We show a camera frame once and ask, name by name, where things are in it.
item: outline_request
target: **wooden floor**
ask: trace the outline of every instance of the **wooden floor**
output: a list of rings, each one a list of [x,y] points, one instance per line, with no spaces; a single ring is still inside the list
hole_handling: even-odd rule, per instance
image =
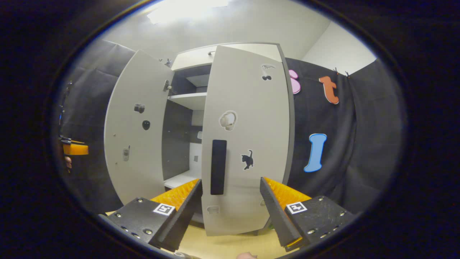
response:
[[[204,229],[192,225],[187,228],[177,252],[201,259],[235,259],[238,254],[245,252],[257,255],[259,259],[273,259],[288,254],[280,246],[275,230],[266,230],[257,236],[252,234],[206,236]]]

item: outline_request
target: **sticker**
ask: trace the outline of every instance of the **sticker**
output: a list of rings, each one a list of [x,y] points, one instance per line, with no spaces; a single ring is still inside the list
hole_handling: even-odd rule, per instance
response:
[[[307,210],[307,208],[305,208],[305,206],[300,201],[296,203],[287,204],[286,207],[288,208],[289,212],[291,212],[291,214],[296,214]]]
[[[305,173],[310,173],[314,171],[318,171],[321,169],[321,156],[322,156],[322,148],[324,147],[324,142],[328,139],[326,134],[311,134],[310,135],[310,142],[311,142],[311,151],[310,151],[310,159],[308,160],[307,166],[304,168]]]
[[[334,88],[337,89],[337,85],[331,81],[330,77],[321,77],[319,81],[322,82],[324,87],[324,96],[328,102],[332,104],[338,104],[339,98],[334,95]]]
[[[134,105],[134,111],[135,112],[143,113],[144,110],[145,110],[145,105],[140,104],[140,103],[137,103],[137,104]]]
[[[129,150],[131,149],[131,145],[128,146],[128,148],[123,149],[123,161],[128,161],[129,160]]]
[[[300,83],[296,80],[299,77],[297,73],[294,70],[290,69],[289,76],[291,77],[292,93],[296,94],[300,92]]]
[[[142,128],[143,128],[144,130],[148,130],[148,129],[150,128],[150,121],[144,120],[144,121],[142,122]]]
[[[268,74],[268,69],[276,69],[276,67],[272,64],[262,64],[261,70],[262,70],[262,80],[264,81],[270,81],[271,80],[271,75]]]
[[[235,128],[237,115],[235,111],[226,111],[219,118],[219,124],[226,131],[232,131]]]
[[[207,209],[207,212],[209,213],[209,215],[215,215],[215,214],[219,214],[219,206],[209,206]]]
[[[176,207],[174,206],[170,206],[170,205],[166,205],[166,204],[163,204],[163,203],[160,203],[160,205],[158,205],[158,207],[156,209],[153,210],[153,212],[156,212],[158,214],[162,214],[162,215],[166,215],[166,216],[169,216],[171,215],[171,213],[173,212],[173,210],[175,209]]]
[[[251,152],[250,155],[241,155],[241,162],[246,163],[246,167],[243,170],[249,169],[250,166],[254,167],[253,151],[248,149]]]

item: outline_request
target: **orange object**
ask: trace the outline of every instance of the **orange object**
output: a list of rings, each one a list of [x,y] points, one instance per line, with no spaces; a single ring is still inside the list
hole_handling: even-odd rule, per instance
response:
[[[273,181],[269,178],[264,177],[267,181],[268,185],[270,185],[271,191],[275,195],[278,203],[280,204],[281,208],[284,210],[287,204],[296,203],[299,201],[306,201],[311,199],[311,197],[292,189],[282,183]]]
[[[88,146],[77,144],[63,144],[64,154],[66,155],[88,155]]]
[[[191,182],[182,184],[174,189],[171,189],[165,193],[158,195],[151,199],[151,201],[163,203],[171,206],[175,206],[176,210],[179,210],[180,206],[184,203],[185,199],[189,196],[190,192],[195,187],[199,179],[195,179]]]

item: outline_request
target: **cabinet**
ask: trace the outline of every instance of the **cabinet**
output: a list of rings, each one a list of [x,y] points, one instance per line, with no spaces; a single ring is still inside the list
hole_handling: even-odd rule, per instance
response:
[[[292,161],[293,96],[283,61],[279,45],[269,43],[191,50],[171,69],[137,51],[114,88],[104,129],[121,201],[201,178],[207,235],[263,228],[269,214],[260,178],[286,183]],[[166,80],[171,90],[164,91]],[[215,143],[226,146],[216,153]],[[174,169],[172,159],[183,166]]]

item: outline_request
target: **headphones sticker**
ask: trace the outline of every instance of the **headphones sticker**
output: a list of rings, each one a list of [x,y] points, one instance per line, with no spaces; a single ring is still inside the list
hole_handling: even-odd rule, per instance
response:
[[[219,124],[226,131],[232,131],[235,128],[237,115],[235,111],[226,111],[219,118]]]
[[[268,73],[268,69],[276,69],[276,67],[272,64],[262,64],[261,66],[261,70],[262,70],[262,80],[264,81],[270,81],[271,80],[271,76],[270,74]]]

